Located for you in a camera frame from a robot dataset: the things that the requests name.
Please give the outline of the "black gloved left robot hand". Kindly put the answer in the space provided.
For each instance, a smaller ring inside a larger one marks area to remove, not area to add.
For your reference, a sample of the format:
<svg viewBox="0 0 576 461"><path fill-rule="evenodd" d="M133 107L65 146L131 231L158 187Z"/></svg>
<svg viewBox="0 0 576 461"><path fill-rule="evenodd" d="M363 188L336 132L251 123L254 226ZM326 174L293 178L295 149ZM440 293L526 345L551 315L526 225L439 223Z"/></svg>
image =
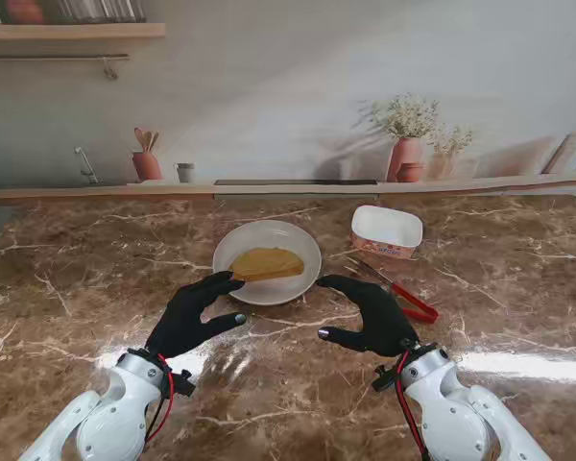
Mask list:
<svg viewBox="0 0 576 461"><path fill-rule="evenodd" d="M244 286L230 271L222 271L182 286L167 304L145 343L152 357L177 357L204 342L246 323L246 316L233 312L203 322L204 310L221 296Z"/></svg>

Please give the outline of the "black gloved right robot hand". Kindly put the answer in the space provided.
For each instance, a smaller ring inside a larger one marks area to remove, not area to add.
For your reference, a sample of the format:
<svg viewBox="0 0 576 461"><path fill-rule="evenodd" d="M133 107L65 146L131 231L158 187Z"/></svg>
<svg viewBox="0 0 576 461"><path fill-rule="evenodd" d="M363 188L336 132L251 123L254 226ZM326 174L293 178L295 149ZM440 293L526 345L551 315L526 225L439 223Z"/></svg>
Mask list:
<svg viewBox="0 0 576 461"><path fill-rule="evenodd" d="M321 277L317 284L345 294L359 307L362 318L360 331L330 326L320 328L318 335L322 340L352 351L374 352L384 357L403 354L406 340L412 344L420 341L395 297L380 286L340 275Z"/></svg>

